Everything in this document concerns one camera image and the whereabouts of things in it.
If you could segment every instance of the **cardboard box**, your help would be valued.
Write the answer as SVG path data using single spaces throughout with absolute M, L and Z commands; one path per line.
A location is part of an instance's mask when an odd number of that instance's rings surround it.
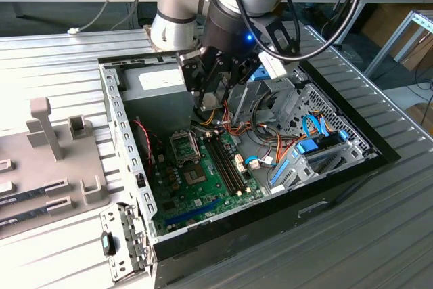
M 407 108 L 405 112 L 418 124 L 421 123 L 427 103 L 418 103 Z M 433 135 L 433 103 L 430 104 L 422 127 Z

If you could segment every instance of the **connector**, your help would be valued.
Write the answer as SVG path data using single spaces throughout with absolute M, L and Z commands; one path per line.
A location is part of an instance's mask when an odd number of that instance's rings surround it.
M 241 174 L 246 172 L 246 169 L 242 164 L 236 164 L 236 169 Z
M 236 161 L 236 164 L 240 164 L 241 162 L 244 161 L 244 159 L 242 158 L 242 156 L 240 154 L 236 154 L 235 161 Z
M 253 159 L 248 163 L 248 166 L 251 169 L 259 169 L 260 168 L 260 163 L 258 162 L 258 159 Z
M 77 35 L 79 32 L 80 32 L 80 28 L 78 27 L 70 28 L 68 30 L 69 35 Z

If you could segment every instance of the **dimm slot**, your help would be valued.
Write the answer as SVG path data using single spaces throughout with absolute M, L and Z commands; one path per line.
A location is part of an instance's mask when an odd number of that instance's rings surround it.
M 206 142 L 206 147 L 208 148 L 210 155 L 216 164 L 216 168 L 229 190 L 229 193 L 234 195 L 237 191 L 243 190 L 244 184 L 225 152 L 223 145 L 219 142 L 219 139 L 208 140 Z

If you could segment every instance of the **yellow wire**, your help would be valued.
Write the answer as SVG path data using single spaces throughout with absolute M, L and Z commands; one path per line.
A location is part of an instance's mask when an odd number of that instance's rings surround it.
M 214 115 L 215 115 L 215 109 L 212 111 L 210 118 L 207 121 L 200 123 L 200 125 L 209 125 L 210 123 L 212 123 L 212 120 L 214 119 Z

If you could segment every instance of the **ribbed metal surface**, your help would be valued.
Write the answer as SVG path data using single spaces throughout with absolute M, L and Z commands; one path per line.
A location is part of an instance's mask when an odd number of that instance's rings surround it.
M 304 29 L 302 52 L 319 45 Z M 53 103 L 52 121 L 85 114 L 97 126 L 99 153 L 112 201 L 122 200 L 118 163 L 107 128 L 96 58 L 149 51 L 140 31 L 0 39 L 0 98 L 16 96 L 21 117 L 28 99 Z M 403 157 L 342 206 L 307 224 L 175 284 L 173 288 L 429 288 L 433 282 L 433 144 L 387 99 L 329 50 L 311 63 Z M 23 97 L 18 99 L 16 88 Z M 19 118 L 2 132 L 22 128 Z M 0 270 L 17 288 L 107 288 L 99 211 L 0 241 Z M 149 288 L 140 275 L 124 283 Z

